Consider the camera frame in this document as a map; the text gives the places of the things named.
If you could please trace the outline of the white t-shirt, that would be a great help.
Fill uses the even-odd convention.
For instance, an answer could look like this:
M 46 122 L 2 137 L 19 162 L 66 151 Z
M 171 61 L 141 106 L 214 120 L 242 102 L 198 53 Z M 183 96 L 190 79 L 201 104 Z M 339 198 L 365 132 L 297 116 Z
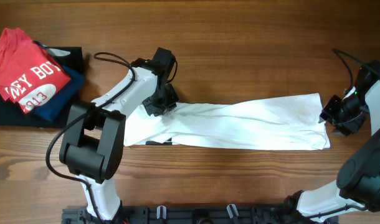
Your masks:
M 148 141 L 185 146 L 251 150 L 313 151 L 330 147 L 319 121 L 320 96 L 284 96 L 233 105 L 178 103 L 161 116 L 143 106 L 129 116 L 124 145 Z

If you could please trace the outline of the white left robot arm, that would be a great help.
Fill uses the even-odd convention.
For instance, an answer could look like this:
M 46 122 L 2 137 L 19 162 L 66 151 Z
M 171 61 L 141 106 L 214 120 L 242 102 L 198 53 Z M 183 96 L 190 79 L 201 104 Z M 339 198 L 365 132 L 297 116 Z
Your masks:
M 87 206 L 65 209 L 62 223 L 123 223 L 122 204 L 113 176 L 123 155 L 125 122 L 140 105 L 159 116 L 176 106 L 171 84 L 177 61 L 158 48 L 151 60 L 124 63 L 128 74 L 105 95 L 72 105 L 60 147 L 60 162 L 79 181 Z

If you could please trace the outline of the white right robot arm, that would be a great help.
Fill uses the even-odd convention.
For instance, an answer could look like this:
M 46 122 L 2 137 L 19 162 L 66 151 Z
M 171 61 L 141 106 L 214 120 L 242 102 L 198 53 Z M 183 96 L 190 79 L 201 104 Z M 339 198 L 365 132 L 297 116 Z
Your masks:
M 344 213 L 380 212 L 380 61 L 363 64 L 351 91 L 333 96 L 321 111 L 321 121 L 345 136 L 359 131 L 366 117 L 371 137 L 341 167 L 335 181 L 287 198 L 282 223 L 329 223 Z

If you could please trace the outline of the blue folded t-shirt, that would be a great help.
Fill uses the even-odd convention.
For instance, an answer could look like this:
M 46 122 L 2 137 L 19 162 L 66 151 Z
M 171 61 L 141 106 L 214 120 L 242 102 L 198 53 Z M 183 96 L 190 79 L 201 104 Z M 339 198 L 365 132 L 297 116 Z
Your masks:
M 0 48 L 0 125 L 59 128 L 85 77 L 82 49 Z

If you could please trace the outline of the red printed t-shirt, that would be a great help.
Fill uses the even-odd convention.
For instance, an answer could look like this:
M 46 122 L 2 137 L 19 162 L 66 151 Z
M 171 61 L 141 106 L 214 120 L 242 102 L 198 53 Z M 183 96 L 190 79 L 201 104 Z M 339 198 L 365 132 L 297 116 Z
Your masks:
M 0 95 L 24 113 L 52 99 L 70 77 L 21 29 L 5 28 L 0 36 Z

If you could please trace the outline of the black folded t-shirt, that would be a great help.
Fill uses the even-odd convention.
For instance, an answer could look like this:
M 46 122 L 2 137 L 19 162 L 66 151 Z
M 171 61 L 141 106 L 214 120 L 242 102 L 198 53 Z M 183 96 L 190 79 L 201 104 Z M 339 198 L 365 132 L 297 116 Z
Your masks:
M 70 107 L 79 100 L 78 91 L 85 82 L 85 65 L 81 47 L 50 47 L 71 81 L 46 105 L 25 114 L 17 103 L 3 100 L 0 95 L 0 126 L 30 126 L 36 128 L 63 128 Z

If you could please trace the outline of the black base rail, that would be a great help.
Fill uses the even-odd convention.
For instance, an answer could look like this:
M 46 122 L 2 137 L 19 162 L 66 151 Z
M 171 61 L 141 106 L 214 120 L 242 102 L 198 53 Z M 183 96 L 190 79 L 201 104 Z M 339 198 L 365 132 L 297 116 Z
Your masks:
M 160 205 L 149 207 L 120 207 L 111 219 L 103 219 L 103 223 L 120 224 L 282 224 L 313 223 L 302 217 L 292 217 L 282 212 L 276 205 L 237 207 L 230 204 L 226 207 L 183 207 L 168 208 Z

